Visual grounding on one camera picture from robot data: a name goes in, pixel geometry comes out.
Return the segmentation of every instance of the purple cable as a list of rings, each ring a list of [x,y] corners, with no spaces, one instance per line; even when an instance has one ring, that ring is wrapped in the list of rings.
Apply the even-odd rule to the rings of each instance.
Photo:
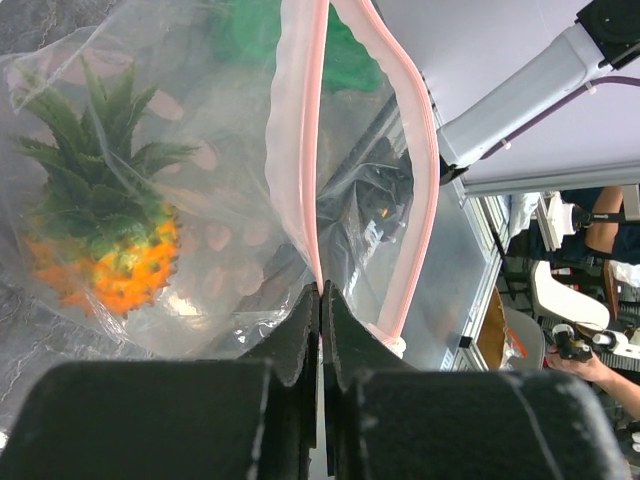
[[[630,87],[640,87],[640,78],[621,77],[621,76],[602,77],[602,78],[597,78],[595,80],[591,80],[588,83],[591,83],[591,85],[594,86],[594,87],[596,85],[602,85],[602,84],[628,85]],[[562,100],[560,100],[559,102],[557,102],[554,105],[550,106],[544,112],[542,112],[542,113],[538,114],[537,116],[533,117],[531,120],[529,120],[527,123],[522,125],[520,128],[517,128],[511,134],[507,135],[505,140],[507,142],[510,142],[510,141],[518,138],[520,135],[522,135],[524,132],[529,130],[531,127],[533,127],[534,125],[537,125],[542,120],[547,118],[549,115],[551,115],[552,113],[560,110],[566,104],[568,104],[572,100],[575,100],[576,98],[578,98],[580,95],[582,95],[583,93],[585,93],[588,90],[589,90],[589,87],[587,87],[586,84],[581,86],[577,90],[574,90],[569,95],[564,97]],[[493,154],[498,152],[502,147],[503,147],[502,142],[496,143],[493,147],[491,147],[489,150],[487,150],[487,153],[485,153],[480,158],[480,160],[485,160],[485,159],[489,158],[490,156],[492,156]]]

